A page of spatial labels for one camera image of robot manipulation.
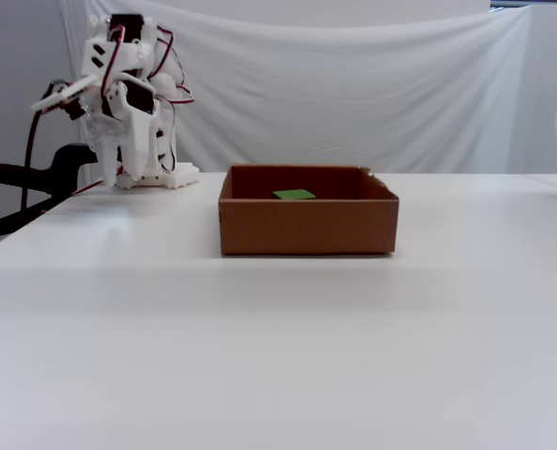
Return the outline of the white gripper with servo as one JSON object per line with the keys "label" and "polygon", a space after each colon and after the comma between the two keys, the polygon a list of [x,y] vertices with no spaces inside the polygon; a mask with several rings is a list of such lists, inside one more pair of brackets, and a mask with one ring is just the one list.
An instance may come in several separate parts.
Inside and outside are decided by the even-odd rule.
{"label": "white gripper with servo", "polygon": [[133,180],[144,176],[152,140],[151,129],[158,121],[158,110],[154,89],[147,87],[144,82],[116,79],[106,87],[102,112],[114,119],[89,118],[86,121],[88,143],[96,153],[99,171],[106,186],[115,185],[117,147],[122,125],[125,131],[120,150],[124,170]]}

